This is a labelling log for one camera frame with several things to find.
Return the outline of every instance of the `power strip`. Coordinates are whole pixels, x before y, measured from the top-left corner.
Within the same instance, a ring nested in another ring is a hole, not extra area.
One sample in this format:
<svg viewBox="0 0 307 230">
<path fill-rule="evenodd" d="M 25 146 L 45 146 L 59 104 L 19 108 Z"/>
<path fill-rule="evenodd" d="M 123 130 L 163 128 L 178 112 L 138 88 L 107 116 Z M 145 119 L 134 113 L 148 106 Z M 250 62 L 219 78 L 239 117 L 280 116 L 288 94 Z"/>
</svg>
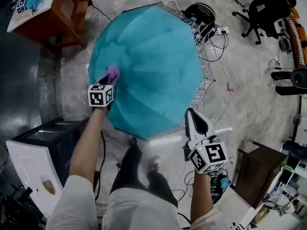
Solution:
<svg viewBox="0 0 307 230">
<path fill-rule="evenodd" d="M 222 33 L 222 31 L 225 31 L 226 34 L 229 34 L 229 29 L 227 26 L 223 26 L 223 27 L 218 27 L 217 30 L 216 30 L 216 35 L 222 35 L 224 33 Z"/>
</svg>

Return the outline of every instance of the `blue cloth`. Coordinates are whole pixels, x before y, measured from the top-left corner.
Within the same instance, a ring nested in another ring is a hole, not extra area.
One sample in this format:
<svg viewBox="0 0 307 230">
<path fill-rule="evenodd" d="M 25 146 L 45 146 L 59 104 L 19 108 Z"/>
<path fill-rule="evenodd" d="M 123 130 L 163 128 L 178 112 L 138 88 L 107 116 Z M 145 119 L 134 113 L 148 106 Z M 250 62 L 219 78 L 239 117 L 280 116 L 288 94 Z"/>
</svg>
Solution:
<svg viewBox="0 0 307 230">
<path fill-rule="evenodd" d="M 142 139 L 181 124 L 202 80 L 190 27 L 158 6 L 127 11 L 97 39 L 91 83 L 118 66 L 117 95 L 108 119 Z"/>
<path fill-rule="evenodd" d="M 37 10 L 41 0 L 25 0 L 25 7 L 26 9 L 32 9 L 34 11 Z"/>
<path fill-rule="evenodd" d="M 223 179 L 221 180 L 221 188 L 222 188 L 222 189 L 226 189 L 226 188 L 228 187 L 228 185 L 229 185 L 228 177 L 223 178 Z"/>
</svg>

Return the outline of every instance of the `white appliance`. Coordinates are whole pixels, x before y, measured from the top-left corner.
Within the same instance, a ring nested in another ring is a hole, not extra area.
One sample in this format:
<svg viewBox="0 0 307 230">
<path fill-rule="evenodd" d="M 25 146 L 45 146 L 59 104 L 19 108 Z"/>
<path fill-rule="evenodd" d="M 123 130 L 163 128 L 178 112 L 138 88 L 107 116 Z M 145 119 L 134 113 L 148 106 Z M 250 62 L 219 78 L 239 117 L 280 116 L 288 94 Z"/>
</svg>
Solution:
<svg viewBox="0 0 307 230">
<path fill-rule="evenodd" d="M 15 170 L 31 199 L 49 217 L 69 176 L 69 165 L 88 118 L 57 118 L 6 142 Z"/>
</svg>

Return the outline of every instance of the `white shirt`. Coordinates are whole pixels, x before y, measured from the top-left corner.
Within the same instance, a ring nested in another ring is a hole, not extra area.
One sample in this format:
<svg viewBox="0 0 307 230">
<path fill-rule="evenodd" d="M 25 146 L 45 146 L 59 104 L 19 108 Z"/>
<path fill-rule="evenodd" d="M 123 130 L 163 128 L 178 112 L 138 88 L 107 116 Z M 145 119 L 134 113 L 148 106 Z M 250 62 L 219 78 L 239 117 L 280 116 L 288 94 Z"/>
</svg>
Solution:
<svg viewBox="0 0 307 230">
<path fill-rule="evenodd" d="M 92 184 L 85 178 L 70 176 L 46 230 L 96 230 L 97 215 Z M 109 198 L 103 217 L 104 230 L 181 230 L 177 209 L 171 203 L 146 191 L 121 188 Z M 228 229 L 221 213 L 213 209 L 193 222 L 190 230 Z"/>
</svg>

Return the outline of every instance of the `white panel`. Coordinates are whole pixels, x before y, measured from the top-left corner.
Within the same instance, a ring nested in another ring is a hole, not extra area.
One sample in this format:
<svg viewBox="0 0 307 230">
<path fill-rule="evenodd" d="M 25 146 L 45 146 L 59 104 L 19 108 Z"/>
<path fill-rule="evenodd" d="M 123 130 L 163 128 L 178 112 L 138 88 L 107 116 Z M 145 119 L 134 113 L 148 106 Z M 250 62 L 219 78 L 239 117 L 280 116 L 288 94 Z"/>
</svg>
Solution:
<svg viewBox="0 0 307 230">
<path fill-rule="evenodd" d="M 301 124 L 297 127 L 297 133 L 295 137 L 296 142 L 307 144 L 307 117 L 301 117 Z"/>
<path fill-rule="evenodd" d="M 63 187 L 52 163 L 49 149 L 24 144 L 12 140 L 6 142 L 15 170 L 25 188 L 30 187 L 33 202 L 39 210 L 49 217 L 56 206 Z M 55 194 L 49 193 L 43 186 L 51 181 Z"/>
</svg>

